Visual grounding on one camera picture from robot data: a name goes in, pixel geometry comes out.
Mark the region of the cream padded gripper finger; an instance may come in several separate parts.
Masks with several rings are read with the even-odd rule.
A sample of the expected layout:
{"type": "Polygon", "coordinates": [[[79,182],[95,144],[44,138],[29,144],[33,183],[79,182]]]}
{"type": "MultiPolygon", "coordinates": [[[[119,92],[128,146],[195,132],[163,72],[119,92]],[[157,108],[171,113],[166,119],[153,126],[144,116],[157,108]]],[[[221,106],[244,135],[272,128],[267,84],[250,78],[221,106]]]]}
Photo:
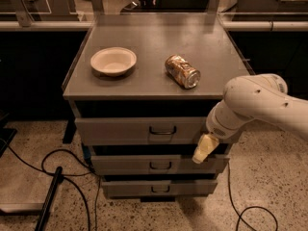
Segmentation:
{"type": "Polygon", "coordinates": [[[199,139],[197,147],[192,155],[196,164],[201,164],[218,147],[218,138],[211,134],[203,134],[199,139]]]}

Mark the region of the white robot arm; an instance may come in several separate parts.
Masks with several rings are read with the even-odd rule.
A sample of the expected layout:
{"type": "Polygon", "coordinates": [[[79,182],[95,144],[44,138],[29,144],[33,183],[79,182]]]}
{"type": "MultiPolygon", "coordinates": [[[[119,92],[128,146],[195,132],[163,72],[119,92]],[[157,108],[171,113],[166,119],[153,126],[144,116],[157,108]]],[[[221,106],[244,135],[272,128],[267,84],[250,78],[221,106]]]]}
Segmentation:
{"type": "Polygon", "coordinates": [[[288,94],[276,74],[240,76],[223,88],[223,97],[208,113],[207,132],[201,136],[192,160],[201,164],[218,147],[252,120],[261,120],[308,140],[308,101],[288,94]]]}

